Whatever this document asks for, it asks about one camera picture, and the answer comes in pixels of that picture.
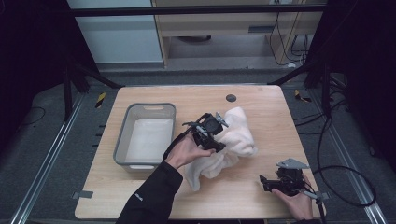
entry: wooden tabletop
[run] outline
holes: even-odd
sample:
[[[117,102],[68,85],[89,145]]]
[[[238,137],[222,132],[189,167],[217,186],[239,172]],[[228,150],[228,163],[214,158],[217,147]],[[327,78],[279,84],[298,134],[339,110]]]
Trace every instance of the wooden tabletop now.
[[[236,96],[228,102],[226,96]],[[197,120],[204,113],[241,106],[258,148],[256,156],[241,158],[233,167],[213,178],[200,178],[201,189],[193,191],[186,179],[176,195],[170,218],[289,218],[285,204],[264,191],[259,175],[276,179],[276,163],[288,158],[308,164],[282,90],[278,86],[166,86],[131,87],[119,90],[103,137],[97,148],[84,190],[90,199],[80,198],[77,218],[118,218],[123,206],[148,173],[128,173],[113,160],[126,109],[134,103],[172,103],[177,109],[175,136],[186,130],[181,124]],[[184,175],[184,167],[179,169]],[[314,189],[310,169],[304,170]],[[313,205],[314,217],[320,217]]]

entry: gray plastic tub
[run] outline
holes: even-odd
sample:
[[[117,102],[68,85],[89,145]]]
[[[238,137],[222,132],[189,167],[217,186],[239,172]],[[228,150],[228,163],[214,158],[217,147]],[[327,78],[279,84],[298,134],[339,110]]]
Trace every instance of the gray plastic tub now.
[[[130,105],[120,129],[114,161],[128,172],[153,170],[172,142],[175,119],[176,108],[169,103]]]

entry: black cable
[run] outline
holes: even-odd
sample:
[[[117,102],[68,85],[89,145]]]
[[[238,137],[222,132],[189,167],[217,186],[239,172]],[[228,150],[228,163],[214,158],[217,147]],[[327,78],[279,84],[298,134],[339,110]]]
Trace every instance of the black cable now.
[[[298,37],[298,35],[295,35],[294,38],[293,38],[293,41],[291,42],[290,52],[291,52],[292,55],[300,57],[302,54],[296,54],[295,52],[306,53],[308,50],[306,50],[305,48],[303,48],[303,49],[294,49],[294,45],[296,43],[297,37]]]
[[[346,91],[347,89],[345,88],[345,87],[340,87],[339,85],[336,85],[336,84],[333,84],[333,83],[330,83],[330,88],[332,88],[333,90],[334,89],[337,89],[337,90],[340,90],[340,91]]]
[[[341,82],[337,78],[330,76],[330,80],[332,81],[333,85],[337,86],[339,89],[343,89],[343,90],[347,89],[346,83]]]
[[[337,106],[341,105],[343,102],[345,102],[345,100],[341,100],[341,101],[339,101],[338,103],[336,103],[335,105],[332,105],[332,106],[331,106],[331,110],[335,109]],[[313,118],[313,119],[311,119],[311,120],[308,120],[308,121],[306,121],[306,122],[303,122],[303,123],[295,124],[295,126],[296,126],[296,127],[298,127],[298,126],[303,126],[303,125],[308,124],[308,123],[310,123],[310,122],[313,122],[313,121],[315,121],[315,120],[317,120],[317,119],[320,119],[320,118],[323,117],[325,114],[324,114],[324,113],[318,113],[318,114],[314,114],[314,115],[308,115],[308,116],[306,116],[306,117],[299,118],[299,119],[306,119],[306,118],[313,117],[313,116],[315,116],[315,115],[317,115],[315,118]]]
[[[187,130],[184,133],[180,133],[169,145],[169,147],[165,150],[165,152],[163,153],[163,161],[166,160],[166,158],[168,158],[169,153],[171,153],[172,149],[175,147],[175,145],[177,145],[178,142],[180,142],[185,136],[186,134],[189,132],[190,130]]]
[[[36,119],[36,120],[34,120],[34,121],[31,121],[31,122],[22,123],[21,125],[25,126],[25,125],[34,124],[34,123],[38,122],[39,120],[43,119],[44,116],[46,115],[46,109],[44,109],[44,108],[41,107],[41,106],[34,106],[34,107],[32,107],[31,109],[41,109],[41,110],[43,111],[43,114],[41,115],[40,118],[38,118],[38,119]]]
[[[331,124],[329,124],[328,126],[327,126],[327,128],[325,129],[325,132],[327,131],[327,130],[329,130],[330,129],[330,125]],[[298,134],[306,134],[306,135],[309,135],[309,134],[311,134],[311,135],[319,135],[319,134],[321,134],[321,132],[320,133],[298,133]]]
[[[318,208],[319,208],[322,224],[326,224],[327,221],[326,221],[326,217],[324,215],[323,203],[317,200],[317,205],[318,205]]]
[[[346,92],[345,91],[333,91],[329,96],[332,97],[336,93],[340,93],[341,95],[346,96]]]
[[[307,191],[309,191],[310,193],[313,193],[313,194],[317,195],[317,194],[315,193],[314,188],[312,188],[312,186],[311,186],[310,184],[308,184],[308,183],[306,183],[306,182],[305,182],[305,184],[309,187],[309,189],[308,189],[308,188],[305,188]]]
[[[331,118],[326,118],[325,124],[323,125],[322,132],[321,132],[320,137],[319,137],[318,149],[317,149],[318,169],[317,169],[315,172],[313,172],[313,174],[315,175],[315,174],[319,173],[319,174],[320,174],[320,177],[321,177],[322,180],[323,180],[323,183],[325,183],[326,186],[327,186],[335,195],[337,195],[342,201],[344,201],[344,202],[346,202],[346,203],[349,203],[349,204],[351,204],[351,205],[357,206],[357,207],[366,207],[366,206],[370,206],[370,205],[372,205],[373,203],[375,203],[375,201],[376,201],[376,191],[375,191],[375,188],[374,188],[373,184],[370,182],[370,180],[369,180],[366,176],[364,176],[362,173],[360,173],[360,172],[358,172],[358,171],[356,171],[356,170],[354,170],[354,169],[352,169],[352,168],[350,168],[350,167],[347,167],[347,166],[342,166],[342,165],[330,165],[330,166],[321,167],[321,165],[320,165],[320,156],[319,156],[319,155],[320,155],[320,153],[319,153],[319,152],[320,152],[320,146],[321,146],[321,142],[322,142],[322,140],[323,140],[323,134],[325,133],[325,127],[327,126],[327,123],[328,123],[330,120],[331,120]],[[322,171],[329,170],[329,169],[347,169],[348,171],[351,171],[351,172],[353,172],[353,173],[355,173],[355,174],[361,176],[361,177],[364,179],[364,181],[366,181],[366,183],[368,184],[368,186],[369,186],[369,188],[370,188],[370,190],[371,190],[371,192],[372,192],[372,194],[373,194],[373,199],[372,199],[369,203],[354,203],[354,202],[348,200],[347,198],[341,196],[341,194],[339,194],[338,192],[336,192],[336,190],[334,190],[334,189],[331,187],[331,185],[329,184],[329,182],[326,180],[326,178],[324,177],[324,175],[323,175],[323,173],[322,173]]]
[[[272,53],[273,53],[273,55],[274,55],[275,62],[276,62],[277,65],[287,65],[287,64],[289,64],[289,63],[298,62],[298,60],[290,59],[290,58],[288,57],[288,54],[286,53],[285,45],[284,45],[284,43],[283,43],[283,39],[282,39],[282,36],[281,36],[281,34],[280,34],[280,30],[279,30],[278,19],[279,19],[279,12],[276,13],[276,20],[275,20],[275,24],[274,24],[274,29],[273,29],[273,31],[272,31],[271,34],[270,34],[270,49],[271,49],[271,51],[272,51]],[[279,34],[279,39],[280,39],[280,43],[282,44],[283,53],[285,54],[286,58],[287,58],[288,60],[290,60],[288,63],[279,63],[279,62],[276,60],[275,53],[274,53],[274,49],[272,48],[272,35],[273,35],[273,33],[274,33],[275,28],[277,28],[277,31],[278,31],[278,34]]]
[[[306,51],[306,46],[307,46],[307,41],[308,41],[308,37],[307,35],[305,35],[304,37],[304,46],[303,46],[303,53],[300,56],[300,65],[303,65],[305,63],[305,51]]]
[[[320,133],[298,133],[300,135],[318,135]]]
[[[308,55],[308,35],[305,35],[305,41],[304,41],[304,51],[303,51],[303,60],[304,60],[304,63],[305,63],[305,60],[306,60],[306,57],[307,57],[307,55]]]

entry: cord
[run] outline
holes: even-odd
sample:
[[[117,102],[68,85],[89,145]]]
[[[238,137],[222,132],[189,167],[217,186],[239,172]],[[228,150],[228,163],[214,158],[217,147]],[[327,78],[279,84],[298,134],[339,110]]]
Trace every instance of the cord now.
[[[350,167],[347,167],[347,166],[342,166],[342,165],[329,165],[329,166],[321,167],[321,165],[320,165],[320,156],[319,156],[319,155],[320,155],[320,153],[319,153],[319,152],[320,152],[320,146],[321,146],[321,142],[322,142],[322,140],[323,140],[323,134],[325,133],[325,127],[327,126],[327,123],[328,123],[329,121],[331,121],[331,118],[326,118],[325,124],[323,125],[322,132],[321,132],[320,137],[319,137],[318,149],[317,149],[318,169],[317,169],[315,172],[313,172],[313,174],[315,175],[315,174],[319,173],[319,174],[320,174],[320,177],[322,178],[322,180],[323,180],[323,182],[326,184],[326,186],[327,186],[335,195],[337,195],[342,201],[344,201],[344,202],[346,202],[346,203],[349,203],[349,204],[351,204],[351,205],[357,206],[357,207],[366,207],[366,206],[370,206],[370,205],[372,205],[373,203],[375,203],[375,201],[376,201],[376,191],[375,191],[375,188],[374,188],[373,184],[370,182],[370,180],[369,180],[366,176],[364,176],[362,173],[360,173],[360,172],[358,172],[358,171],[356,171],[356,170],[354,170],[354,169],[352,169],[352,168],[350,168]],[[350,172],[352,172],[352,173],[355,173],[355,174],[361,176],[361,177],[364,179],[364,181],[368,184],[368,186],[369,186],[369,188],[370,188],[370,190],[371,190],[371,192],[372,192],[372,194],[373,194],[373,199],[372,199],[370,202],[368,202],[368,203],[354,203],[354,202],[348,200],[347,198],[343,197],[340,193],[338,193],[335,189],[332,188],[332,186],[329,184],[329,182],[327,181],[327,179],[324,177],[324,175],[323,175],[322,172],[325,171],[325,170],[329,170],[329,169],[346,169],[346,170],[348,170],[348,171],[350,171]]]
[[[305,117],[302,117],[302,118],[298,118],[298,119],[293,119],[293,120],[307,119],[307,118],[311,118],[311,117],[314,117],[314,116],[317,116],[317,115],[321,115],[321,114],[323,114],[323,113],[317,113],[317,114],[313,114],[313,115],[308,115],[308,116],[305,116]]]
[[[337,106],[343,104],[344,102],[345,102],[345,100],[341,100],[341,101],[339,101],[338,103],[336,103],[335,105],[332,105],[332,106],[331,106],[331,110],[335,109]],[[296,124],[295,126],[296,126],[296,127],[302,126],[302,125],[311,123],[311,122],[313,122],[313,121],[315,121],[315,120],[317,120],[317,119],[320,119],[321,117],[325,116],[324,113],[318,113],[318,114],[315,114],[315,115],[317,115],[317,116],[314,117],[313,119],[310,119],[310,120],[308,120],[308,121],[306,121],[306,122],[303,122],[303,123],[298,123],[298,124]],[[306,116],[305,118],[310,118],[310,117],[313,117],[313,116],[315,116],[315,115],[309,115],[309,116]]]
[[[292,55],[301,57],[303,54],[306,54],[308,52],[307,50],[307,40],[308,40],[308,35],[305,35],[305,41],[304,41],[304,47],[303,49],[294,49],[294,45],[296,43],[298,35],[295,35],[293,38],[293,41],[291,42],[291,47],[290,47],[290,52]]]
[[[302,54],[302,58],[300,58],[301,65],[303,65],[305,63],[307,53],[308,53],[308,35],[305,35],[303,54]]]
[[[346,93],[345,93],[344,91],[333,91],[333,92],[330,94],[330,97],[332,97],[332,96],[335,95],[336,93],[340,93],[340,94],[342,94],[343,96],[346,95]]]
[[[330,126],[331,126],[331,124],[329,124],[328,126],[327,126],[327,128],[325,128],[325,132],[327,131],[327,130],[329,130],[330,129]],[[321,132],[320,133],[298,133],[298,134],[306,134],[306,135],[318,135],[318,134],[321,134]]]
[[[347,80],[346,80],[346,76],[344,76],[344,83],[341,82],[340,80],[338,80],[337,78],[333,77],[332,75],[330,75],[330,80],[334,83],[333,85],[338,86],[338,88],[345,90],[347,87]]]
[[[289,56],[288,56],[288,54],[287,54],[287,52],[286,52],[285,44],[283,43],[283,39],[282,39],[282,36],[281,36],[281,34],[280,34],[278,20],[279,20],[279,12],[276,13],[276,20],[275,20],[275,24],[274,24],[274,29],[273,29],[273,31],[272,31],[271,34],[270,34],[270,49],[271,49],[271,51],[272,51],[272,53],[273,53],[273,55],[274,55],[274,57],[275,57],[274,49],[272,48],[272,35],[273,35],[273,33],[274,33],[275,28],[277,28],[277,32],[278,32],[279,37],[280,37],[280,38],[279,38],[279,39],[280,39],[280,43],[282,44],[283,53],[285,54],[285,56],[286,56],[286,58],[289,60],[289,62],[288,62],[288,63],[279,63],[279,62],[275,59],[276,64],[277,64],[277,65],[287,65],[287,64],[289,64],[289,63],[296,63],[296,62],[299,62],[299,60],[293,60],[293,59],[289,58]]]
[[[298,134],[301,134],[301,135],[318,135],[320,133],[298,133]]]
[[[320,212],[320,218],[322,220],[322,224],[326,224],[327,221],[326,221],[326,216],[324,214],[324,209],[323,209],[323,200],[318,197],[318,195],[315,192],[314,188],[312,188],[312,186],[310,184],[306,183],[305,181],[304,181],[304,184],[305,184],[304,189],[306,191],[308,191],[309,193],[311,193],[311,194],[316,196],[316,205],[318,206],[318,209],[319,209],[319,212]]]
[[[38,122],[39,120],[43,119],[44,116],[46,115],[46,109],[44,109],[44,108],[41,107],[41,106],[34,106],[34,107],[32,107],[32,109],[41,109],[41,110],[43,111],[43,114],[41,115],[40,118],[38,118],[38,119],[36,119],[36,120],[34,120],[34,121],[31,121],[31,122],[22,123],[21,125],[24,125],[24,126],[25,126],[25,125],[34,124],[34,123]]]

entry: white towel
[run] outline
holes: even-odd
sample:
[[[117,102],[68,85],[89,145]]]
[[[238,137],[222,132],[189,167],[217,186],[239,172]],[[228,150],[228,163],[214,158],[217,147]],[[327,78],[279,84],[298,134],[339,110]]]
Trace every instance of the white towel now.
[[[215,140],[226,147],[210,157],[202,157],[186,165],[186,178],[194,191],[201,187],[200,175],[214,178],[223,168],[237,164],[238,157],[253,156],[257,152],[244,110],[235,107],[227,111],[223,118],[229,127],[223,127],[223,131],[215,135]]]

